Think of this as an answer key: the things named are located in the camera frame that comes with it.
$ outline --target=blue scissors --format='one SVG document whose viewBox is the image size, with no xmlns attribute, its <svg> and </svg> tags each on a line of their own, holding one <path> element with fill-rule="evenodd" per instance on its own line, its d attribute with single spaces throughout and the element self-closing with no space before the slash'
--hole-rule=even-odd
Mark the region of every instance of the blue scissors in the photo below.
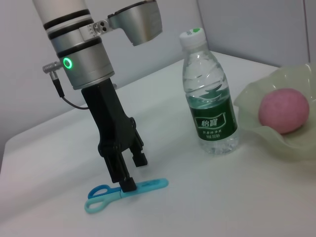
<svg viewBox="0 0 316 237">
<path fill-rule="evenodd" d="M 84 209 L 89 214 L 97 213 L 99 211 L 102 211 L 107 205 L 109 205 L 113 201 L 130 197 L 133 195 L 150 192 L 157 189 L 162 189 L 167 187 L 168 184 L 169 182 L 166 179 L 155 179 L 151 181 L 145 181 L 137 183 L 137 190 L 128 193 L 124 193 L 120 187 L 112 189 L 109 185 L 100 185 L 92 189 L 91 192 L 89 192 L 88 201 L 85 203 Z M 105 193 L 95 195 L 97 191 L 100 191 L 102 189 L 105 189 L 107 191 Z M 96 203 L 101 204 L 98 207 L 90 208 L 92 204 Z"/>
</svg>

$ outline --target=white tabletop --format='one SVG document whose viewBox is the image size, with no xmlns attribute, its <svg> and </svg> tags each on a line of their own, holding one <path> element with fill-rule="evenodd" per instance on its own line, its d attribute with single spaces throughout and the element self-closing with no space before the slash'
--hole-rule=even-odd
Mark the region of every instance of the white tabletop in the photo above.
<svg viewBox="0 0 316 237">
<path fill-rule="evenodd" d="M 276 68 L 215 53 L 232 98 Z M 88 111 L 73 110 L 8 141 L 0 174 L 0 236 L 297 237 L 316 234 L 316 167 L 277 159 L 247 134 L 211 157 L 198 146 L 179 61 L 117 91 L 134 117 L 149 165 L 136 182 L 167 178 L 167 188 L 124 198 L 97 214 L 88 192 L 112 184 Z"/>
</svg>

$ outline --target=water bottle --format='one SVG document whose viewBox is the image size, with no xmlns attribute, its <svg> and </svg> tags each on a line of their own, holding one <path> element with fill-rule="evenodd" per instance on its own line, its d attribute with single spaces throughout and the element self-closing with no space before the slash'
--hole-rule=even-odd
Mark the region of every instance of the water bottle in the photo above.
<svg viewBox="0 0 316 237">
<path fill-rule="evenodd" d="M 222 155 L 238 146 L 238 130 L 226 75 L 209 51 L 204 30 L 196 28 L 180 35 L 185 53 L 183 88 L 201 147 Z"/>
</svg>

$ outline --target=robotic arm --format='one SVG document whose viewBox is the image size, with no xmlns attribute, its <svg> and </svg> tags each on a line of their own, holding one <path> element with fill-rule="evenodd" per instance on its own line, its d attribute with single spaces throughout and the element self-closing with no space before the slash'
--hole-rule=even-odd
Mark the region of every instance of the robotic arm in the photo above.
<svg viewBox="0 0 316 237">
<path fill-rule="evenodd" d="M 59 62 L 43 67 L 50 74 L 60 97 L 64 97 L 56 71 L 64 68 L 75 90 L 81 89 L 99 128 L 98 150 L 113 183 L 123 192 L 136 190 L 129 177 L 122 152 L 130 149 L 137 167 L 147 165 L 143 142 L 136 123 L 124 113 L 110 77 L 113 67 L 100 36 L 121 28 L 134 46 L 154 39 L 162 32 L 156 0 L 146 0 L 94 22 L 84 0 L 33 0 Z"/>
</svg>

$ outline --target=green bottle label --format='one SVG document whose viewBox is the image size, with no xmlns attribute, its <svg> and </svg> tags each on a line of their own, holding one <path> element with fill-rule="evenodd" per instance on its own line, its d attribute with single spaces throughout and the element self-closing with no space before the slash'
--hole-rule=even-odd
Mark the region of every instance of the green bottle label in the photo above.
<svg viewBox="0 0 316 237">
<path fill-rule="evenodd" d="M 237 130 L 231 97 L 209 109 L 191 109 L 198 136 L 206 141 L 218 141 Z"/>
</svg>

